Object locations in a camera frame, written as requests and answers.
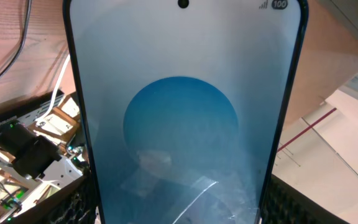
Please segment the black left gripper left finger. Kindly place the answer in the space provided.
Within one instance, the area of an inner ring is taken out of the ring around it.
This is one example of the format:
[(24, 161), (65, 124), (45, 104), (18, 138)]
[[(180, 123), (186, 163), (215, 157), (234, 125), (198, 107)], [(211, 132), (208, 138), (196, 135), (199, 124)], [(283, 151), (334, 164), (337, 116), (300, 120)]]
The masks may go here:
[(93, 224), (96, 221), (96, 189), (90, 171), (8, 221), (12, 224)]

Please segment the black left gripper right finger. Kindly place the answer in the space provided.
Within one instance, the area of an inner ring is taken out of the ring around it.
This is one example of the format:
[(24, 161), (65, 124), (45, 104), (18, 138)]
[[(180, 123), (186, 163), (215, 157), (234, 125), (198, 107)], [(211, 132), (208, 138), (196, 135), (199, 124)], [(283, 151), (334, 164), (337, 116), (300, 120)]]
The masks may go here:
[(261, 224), (347, 224), (275, 175), (260, 211)]

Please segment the blue-screen Samsung smartphone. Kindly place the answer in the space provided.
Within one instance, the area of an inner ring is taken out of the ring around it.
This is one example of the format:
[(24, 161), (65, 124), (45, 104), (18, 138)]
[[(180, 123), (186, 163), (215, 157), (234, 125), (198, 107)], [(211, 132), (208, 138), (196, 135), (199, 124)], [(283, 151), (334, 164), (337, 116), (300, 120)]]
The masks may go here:
[(303, 0), (63, 2), (103, 223), (257, 223)]

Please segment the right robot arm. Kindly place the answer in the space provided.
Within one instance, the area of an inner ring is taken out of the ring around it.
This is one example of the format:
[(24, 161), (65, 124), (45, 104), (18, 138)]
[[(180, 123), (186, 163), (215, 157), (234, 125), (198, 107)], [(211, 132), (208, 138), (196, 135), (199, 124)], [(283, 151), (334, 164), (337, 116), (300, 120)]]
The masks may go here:
[(0, 148), (14, 156), (12, 162), (0, 160), (0, 165), (12, 168), (25, 179), (62, 189), (83, 175), (69, 158), (59, 153), (57, 145), (18, 121), (0, 126)]

